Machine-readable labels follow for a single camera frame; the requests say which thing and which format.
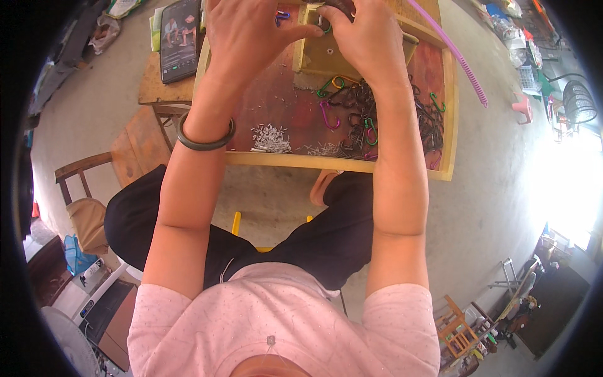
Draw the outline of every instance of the yellow chair leg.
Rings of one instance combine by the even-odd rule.
[[[241,225],[241,213],[239,211],[235,212],[235,220],[232,222],[232,230],[230,233],[235,236],[239,235],[239,226]]]

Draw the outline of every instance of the pink shirt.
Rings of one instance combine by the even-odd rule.
[[[284,263],[237,271],[191,300],[153,284],[138,289],[128,336],[134,376],[229,376],[268,352],[311,376],[437,376],[440,348],[429,291],[383,288],[364,302],[362,324],[326,298],[309,273]]]

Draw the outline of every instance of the white fan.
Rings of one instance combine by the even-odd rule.
[[[100,377],[101,371],[94,351],[71,318],[51,306],[44,306],[41,312],[55,340],[77,372],[84,377]]]

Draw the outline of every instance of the black pants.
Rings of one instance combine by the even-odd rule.
[[[144,270],[159,210],[165,174],[161,165],[117,193],[107,205],[105,234],[109,246],[126,263]],[[347,278],[371,260],[373,243],[373,177],[344,172],[324,193],[329,207],[299,226],[268,253],[259,253],[246,239],[211,226],[203,289],[227,281],[242,267],[261,262],[296,265],[328,290],[338,290]]]

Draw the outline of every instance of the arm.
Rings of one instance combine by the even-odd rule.
[[[373,251],[366,296],[415,283],[429,288],[425,261],[427,171],[402,31],[382,0],[355,0],[350,23],[336,8],[319,13],[333,25],[343,56],[371,86],[379,120],[379,158],[373,173]]]
[[[211,142],[226,135],[234,106],[257,73],[290,43],[323,35],[314,25],[277,28],[276,5],[277,0],[207,3],[212,62],[183,126],[189,139]],[[225,151],[225,147],[193,151],[176,143],[163,178],[143,284],[160,285],[190,299],[201,293],[209,226],[224,176]]]

